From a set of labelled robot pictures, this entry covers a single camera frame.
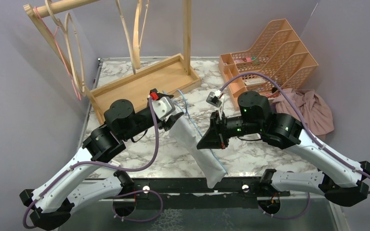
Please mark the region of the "pink skirt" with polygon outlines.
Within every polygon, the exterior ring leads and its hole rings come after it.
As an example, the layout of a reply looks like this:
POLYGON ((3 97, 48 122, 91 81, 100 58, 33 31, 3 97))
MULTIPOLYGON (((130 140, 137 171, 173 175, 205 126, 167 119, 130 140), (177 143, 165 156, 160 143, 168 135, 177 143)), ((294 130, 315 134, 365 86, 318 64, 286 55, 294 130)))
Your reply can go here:
POLYGON ((333 116, 327 103, 314 90, 283 90, 301 112, 308 128, 322 141, 334 130, 333 116))

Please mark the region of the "blue wire hanger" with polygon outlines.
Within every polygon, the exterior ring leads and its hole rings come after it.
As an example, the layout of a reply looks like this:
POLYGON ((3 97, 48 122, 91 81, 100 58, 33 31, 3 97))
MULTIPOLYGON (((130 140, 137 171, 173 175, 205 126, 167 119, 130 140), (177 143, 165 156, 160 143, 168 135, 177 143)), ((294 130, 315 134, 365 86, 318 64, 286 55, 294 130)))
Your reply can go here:
POLYGON ((184 113, 184 115, 182 117, 184 117, 187 120, 187 122, 195 129, 195 131, 197 132, 197 134, 199 135, 199 137, 201 139, 202 138, 202 133, 201 133, 200 129, 198 128, 198 125, 196 124, 196 122, 194 121, 192 116, 190 115, 187 98, 185 97, 184 93, 181 90, 177 90, 177 92, 180 93, 180 96, 182 97, 183 105, 181 106, 178 102, 176 102, 175 100, 172 100, 174 105, 175 105, 175 108, 178 108, 179 110, 181 110, 184 113))

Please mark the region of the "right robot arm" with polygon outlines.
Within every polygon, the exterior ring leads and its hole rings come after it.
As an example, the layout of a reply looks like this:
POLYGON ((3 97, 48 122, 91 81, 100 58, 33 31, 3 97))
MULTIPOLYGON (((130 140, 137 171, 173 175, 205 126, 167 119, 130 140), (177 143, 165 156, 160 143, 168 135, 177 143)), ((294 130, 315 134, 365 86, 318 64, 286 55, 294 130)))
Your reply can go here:
POLYGON ((364 179, 370 173, 369 162, 356 162, 341 155, 307 133, 296 118, 272 112, 268 99, 255 91, 242 93, 238 105, 240 116, 227 117, 219 111, 211 114, 210 126, 197 149, 224 149, 232 137, 258 133, 263 142, 317 167, 317 172, 312 173, 266 170, 259 182, 263 195, 283 191, 314 193, 345 207, 368 197, 369 186, 364 179))

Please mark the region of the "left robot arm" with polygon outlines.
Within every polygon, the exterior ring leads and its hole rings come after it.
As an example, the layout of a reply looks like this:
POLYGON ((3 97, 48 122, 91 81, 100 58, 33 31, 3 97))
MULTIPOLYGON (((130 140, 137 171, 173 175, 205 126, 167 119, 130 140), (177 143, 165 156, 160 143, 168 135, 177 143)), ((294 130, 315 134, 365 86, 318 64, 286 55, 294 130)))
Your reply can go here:
POLYGON ((125 150, 125 142, 150 128, 169 130, 182 115, 167 95, 149 97, 147 107, 139 112, 127 99, 113 102, 104 114, 104 124, 91 132, 60 171, 40 187, 20 193, 26 206, 24 227, 51 231, 91 203, 114 195, 129 196, 133 181, 128 168, 114 167, 115 176, 86 187, 81 183, 101 167, 112 168, 110 161, 125 150))

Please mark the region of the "white skirt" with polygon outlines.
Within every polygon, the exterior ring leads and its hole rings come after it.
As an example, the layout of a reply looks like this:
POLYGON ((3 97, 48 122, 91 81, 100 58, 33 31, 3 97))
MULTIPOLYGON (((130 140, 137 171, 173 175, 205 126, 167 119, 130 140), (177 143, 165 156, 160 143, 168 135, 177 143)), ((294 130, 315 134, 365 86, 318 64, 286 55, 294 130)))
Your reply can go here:
POLYGON ((179 118, 169 130, 169 136, 175 139, 179 146, 190 152, 196 164, 203 172, 207 187, 212 189, 227 174, 225 167, 221 164, 215 154, 209 149, 197 149, 200 137, 195 129, 184 117, 179 118))

